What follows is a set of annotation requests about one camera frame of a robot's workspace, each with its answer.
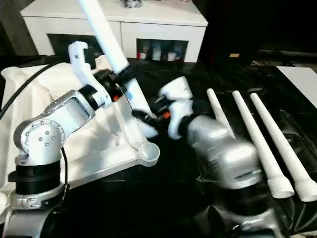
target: table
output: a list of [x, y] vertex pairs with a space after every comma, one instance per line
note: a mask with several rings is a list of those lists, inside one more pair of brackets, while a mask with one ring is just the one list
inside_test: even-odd
[[[41, 58], [41, 63], [51, 58]], [[288, 138], [310, 176], [317, 180], [317, 110], [311, 103], [314, 95], [291, 71], [295, 68], [226, 66], [215, 67], [194, 63], [139, 61], [138, 81], [147, 98], [167, 82], [185, 75], [195, 98], [207, 101], [206, 90], [217, 93], [234, 133], [250, 139], [231, 96], [239, 90], [252, 112], [248, 99], [257, 92], [277, 124]], [[315, 84], [315, 75], [306, 72]], [[263, 125], [255, 117], [261, 130]], [[290, 175], [268, 133], [263, 130], [283, 173]], [[184, 140], [173, 141], [161, 134], [151, 140], [161, 149], [157, 165], [136, 166], [109, 177], [75, 188], [70, 193], [67, 211], [70, 219], [66, 230], [73, 236], [87, 237], [206, 237], [216, 232], [217, 213], [209, 181], [199, 177], [195, 153], [184, 146]], [[294, 195], [277, 200], [270, 198], [285, 234], [317, 230], [316, 202], [303, 203]]]

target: black cable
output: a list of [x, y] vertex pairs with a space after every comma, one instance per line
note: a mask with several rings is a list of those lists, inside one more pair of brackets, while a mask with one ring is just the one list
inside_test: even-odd
[[68, 161], [65, 153], [64, 147], [61, 148], [61, 152], [63, 154], [64, 160], [65, 160], [65, 186], [68, 185]]
[[45, 70], [53, 67], [56, 64], [61, 63], [60, 61], [55, 62], [55, 63], [51, 63], [47, 66], [45, 66], [44, 68], [41, 68], [39, 71], [37, 71], [35, 74], [33, 74], [28, 80], [26, 80], [21, 87], [19, 87], [19, 89], [10, 97], [10, 99], [7, 101], [7, 103], [4, 105], [4, 107], [2, 108], [2, 110], [0, 111], [0, 120], [2, 119], [2, 117], [4, 116], [5, 112], [8, 110], [8, 108], [11, 106], [11, 104], [13, 103], [13, 101], [16, 99], [16, 97], [22, 92], [22, 90], [24, 88], [26, 88], [26, 86], [29, 85], [30, 82], [32, 82], [37, 76], [39, 76], [41, 73], [43, 73]]

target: white cylinder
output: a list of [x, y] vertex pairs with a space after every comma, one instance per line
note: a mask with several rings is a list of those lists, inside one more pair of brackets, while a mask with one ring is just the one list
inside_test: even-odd
[[214, 91], [210, 88], [207, 90], [207, 95], [208, 95], [208, 98], [209, 98], [209, 101], [210, 101], [210, 104], [211, 104], [211, 107], [213, 109], [213, 112], [214, 112], [214, 115], [217, 119], [218, 122], [222, 123], [228, 130], [230, 136], [232, 138], [236, 138], [234, 136], [234, 133], [231, 129], [231, 126], [228, 122], [228, 119], [226, 117], [226, 115], [224, 114], [222, 108], [221, 108], [221, 105], [218, 101], [218, 98], [216, 96], [216, 94], [214, 93]]
[[234, 91], [232, 95], [241, 113], [242, 119], [248, 129], [251, 139], [259, 153], [260, 161], [265, 170], [267, 184], [272, 196], [274, 198], [286, 198], [293, 196], [294, 189], [290, 181], [284, 176], [242, 96], [238, 91]]
[[292, 178], [295, 182], [295, 189], [299, 198], [303, 202], [317, 200], [317, 183], [313, 181], [301, 161], [298, 159], [294, 150], [288, 143], [282, 131], [278, 128], [272, 116], [267, 111], [261, 99], [256, 93], [250, 95], [261, 119], [263, 120], [268, 132], [270, 133], [279, 153], [281, 154]]
[[96, 34], [96, 39], [103, 53], [111, 64], [113, 72], [120, 73], [129, 63], [114, 37], [98, 0], [79, 0], [79, 3]]

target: white plastic part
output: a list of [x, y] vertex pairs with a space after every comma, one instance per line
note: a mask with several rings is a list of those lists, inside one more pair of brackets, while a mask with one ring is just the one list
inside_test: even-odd
[[168, 135], [177, 140], [181, 138], [178, 134], [178, 126], [184, 116], [193, 113], [193, 102], [190, 100], [193, 94], [190, 90], [186, 77], [179, 77], [165, 85], [158, 93], [160, 96], [165, 95], [169, 100], [177, 100], [169, 106], [170, 123], [168, 126]]
[[312, 180], [294, 150], [288, 143], [282, 131], [278, 128], [272, 116], [267, 111], [261, 99], [256, 93], [250, 95], [262, 121], [269, 131], [279, 153], [281, 154], [292, 178], [295, 182], [295, 190], [303, 202], [317, 200], [317, 183]]
[[[111, 69], [104, 56], [96, 59], [97, 69]], [[4, 103], [14, 91], [43, 66], [10, 67], [1, 74], [6, 80]], [[0, 191], [8, 191], [12, 183], [7, 176], [15, 170], [18, 149], [13, 133], [23, 121], [40, 114], [52, 100], [71, 89], [82, 87], [67, 63], [58, 64], [39, 75], [23, 92], [0, 121], [1, 167]], [[65, 145], [69, 162], [71, 188], [108, 176], [134, 165], [153, 166], [159, 158], [159, 148], [149, 143], [131, 114], [125, 97], [107, 108], [99, 108], [89, 123], [69, 136]], [[64, 161], [61, 160], [61, 182], [64, 181]]]
[[81, 41], [76, 41], [68, 46], [73, 72], [83, 86], [91, 85], [97, 90], [93, 97], [98, 106], [108, 107], [111, 104], [111, 97], [92, 74], [90, 64], [85, 61], [84, 49], [88, 49], [88, 44]]
[[128, 60], [124, 56], [106, 16], [98, 0], [78, 0], [84, 11], [90, 26], [96, 34], [97, 41], [107, 56], [114, 73], [118, 74], [128, 65]]
[[[106, 55], [112, 70], [115, 74], [122, 72], [128, 65], [128, 60], [123, 54], [120, 45], [116, 41], [110, 25], [106, 19], [104, 12], [98, 0], [78, 0], [83, 9], [90, 26], [96, 34], [97, 41]], [[125, 85], [127, 92], [125, 93], [131, 107], [135, 110], [142, 110], [150, 115], [153, 115], [151, 109], [144, 97], [144, 94], [137, 82], [131, 79]], [[158, 132], [151, 126], [138, 120], [139, 127], [147, 138], [154, 137]]]
[[0, 216], [6, 209], [7, 196], [0, 192]]
[[232, 95], [241, 113], [242, 119], [248, 129], [251, 139], [259, 153], [260, 161], [265, 170], [267, 184], [272, 196], [274, 198], [286, 198], [293, 196], [294, 189], [290, 181], [284, 176], [241, 94], [238, 91], [234, 91]]
[[207, 90], [207, 95], [211, 104], [211, 107], [213, 109], [214, 115], [217, 119], [218, 122], [222, 123], [227, 130], [229, 131], [229, 134], [231, 135], [232, 138], [236, 138], [234, 136], [234, 133], [232, 131], [232, 128], [228, 122], [228, 119], [226, 117], [226, 115], [224, 114], [222, 107], [218, 101], [218, 98], [216, 96], [216, 94], [214, 93], [214, 91], [210, 88]]

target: white tube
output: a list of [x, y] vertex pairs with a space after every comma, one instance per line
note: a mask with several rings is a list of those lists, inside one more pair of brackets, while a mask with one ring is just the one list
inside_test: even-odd
[[267, 111], [261, 99], [256, 93], [250, 95], [257, 111], [260, 114], [266, 128], [268, 129], [279, 153], [281, 154], [292, 178], [295, 182], [295, 189], [303, 202], [317, 200], [317, 183], [312, 180], [294, 150], [288, 143], [282, 131], [278, 128], [272, 116]]
[[[129, 62], [114, 37], [98, 0], [78, 0], [78, 2], [87, 16], [90, 26], [95, 32], [96, 39], [103, 50], [103, 53], [106, 55], [113, 72], [119, 74], [129, 65]], [[130, 106], [135, 110], [142, 110], [152, 115], [151, 109], [138, 81], [135, 78], [131, 79], [125, 87], [127, 88], [125, 96], [127, 97]], [[140, 120], [138, 122], [141, 131], [147, 138], [157, 135], [158, 132], [153, 127]]]
[[78, 0], [84, 11], [90, 26], [96, 34], [96, 39], [107, 56], [115, 74], [123, 71], [128, 65], [128, 60], [124, 56], [112, 29], [106, 19], [106, 16], [98, 0]]
[[238, 91], [234, 91], [232, 95], [241, 113], [242, 119], [248, 129], [251, 139], [259, 153], [260, 161], [265, 170], [267, 184], [272, 196], [274, 198], [286, 198], [293, 196], [294, 189], [290, 181], [284, 176], [241, 94]]
[[211, 104], [211, 107], [213, 109], [213, 112], [214, 112], [214, 115], [216, 116], [216, 119], [218, 122], [224, 124], [224, 126], [227, 128], [227, 130], [229, 131], [229, 134], [232, 138], [236, 138], [234, 136], [234, 133], [231, 129], [231, 126], [228, 122], [228, 119], [226, 117], [226, 115], [224, 114], [222, 108], [221, 108], [221, 105], [218, 101], [218, 98], [216, 96], [216, 94], [214, 93], [214, 91], [210, 88], [207, 90], [207, 95], [208, 95], [208, 98], [209, 98], [209, 101], [210, 101], [210, 104]]

